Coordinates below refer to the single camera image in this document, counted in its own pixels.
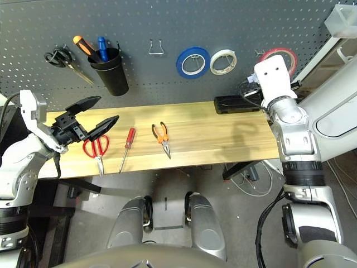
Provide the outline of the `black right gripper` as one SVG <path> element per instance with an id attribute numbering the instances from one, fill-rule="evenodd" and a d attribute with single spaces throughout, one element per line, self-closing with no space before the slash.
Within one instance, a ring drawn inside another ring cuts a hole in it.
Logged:
<path id="1" fill-rule="evenodd" d="M 239 90 L 240 90 L 240 95 L 242 97 L 247 98 L 248 96 L 261 92 L 261 86 L 256 82 L 250 83 L 247 80 L 244 80 L 239 84 Z"/>

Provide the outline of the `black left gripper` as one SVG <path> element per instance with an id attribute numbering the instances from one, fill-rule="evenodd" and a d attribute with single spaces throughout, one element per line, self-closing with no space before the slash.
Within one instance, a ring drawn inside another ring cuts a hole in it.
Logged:
<path id="1" fill-rule="evenodd" d="M 89 133 L 76 120 L 74 114 L 84 112 L 101 100 L 101 96 L 86 97 L 68 106 L 66 112 L 55 118 L 51 126 L 51 133 L 60 145 L 69 145 L 74 142 L 96 140 L 106 134 L 119 120 L 119 116 L 109 117 L 95 126 Z"/>

